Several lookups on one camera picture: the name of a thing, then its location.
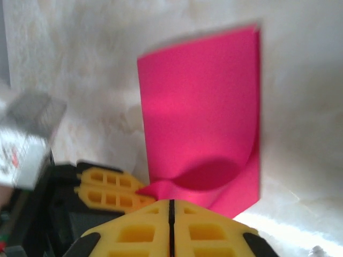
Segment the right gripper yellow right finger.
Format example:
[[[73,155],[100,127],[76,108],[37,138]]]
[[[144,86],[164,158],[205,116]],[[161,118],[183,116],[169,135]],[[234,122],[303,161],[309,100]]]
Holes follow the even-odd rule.
[[[192,203],[174,201],[175,256],[272,256],[258,231]]]

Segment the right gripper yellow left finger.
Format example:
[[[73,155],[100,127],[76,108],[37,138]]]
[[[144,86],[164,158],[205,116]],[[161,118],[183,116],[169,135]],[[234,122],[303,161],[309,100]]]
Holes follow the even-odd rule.
[[[157,201],[87,230],[64,255],[170,256],[169,201]]]

